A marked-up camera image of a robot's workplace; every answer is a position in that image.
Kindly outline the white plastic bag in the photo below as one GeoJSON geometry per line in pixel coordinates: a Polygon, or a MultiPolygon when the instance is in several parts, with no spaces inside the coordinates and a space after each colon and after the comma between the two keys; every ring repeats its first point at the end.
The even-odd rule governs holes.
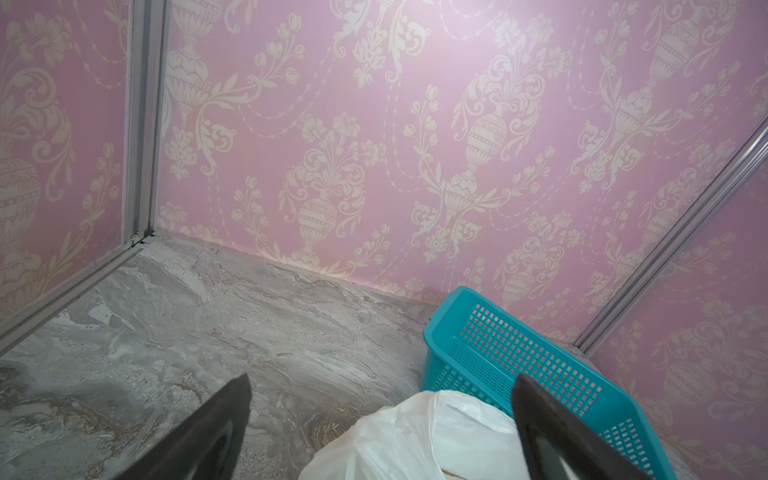
{"type": "Polygon", "coordinates": [[[515,421],[458,391],[424,391],[359,419],[301,479],[527,479],[515,421]]]}

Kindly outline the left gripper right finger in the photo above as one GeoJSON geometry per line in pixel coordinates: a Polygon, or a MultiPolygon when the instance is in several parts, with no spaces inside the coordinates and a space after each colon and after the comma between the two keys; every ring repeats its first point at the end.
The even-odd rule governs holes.
{"type": "Polygon", "coordinates": [[[647,479],[531,376],[511,393],[513,418],[532,479],[647,479]]]}

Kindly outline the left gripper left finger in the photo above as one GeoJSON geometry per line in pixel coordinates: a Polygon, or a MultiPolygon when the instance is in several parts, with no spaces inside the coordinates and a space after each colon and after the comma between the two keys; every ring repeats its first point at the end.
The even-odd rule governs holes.
{"type": "Polygon", "coordinates": [[[252,388],[230,380],[141,458],[120,479],[230,479],[250,416],[252,388]]]}

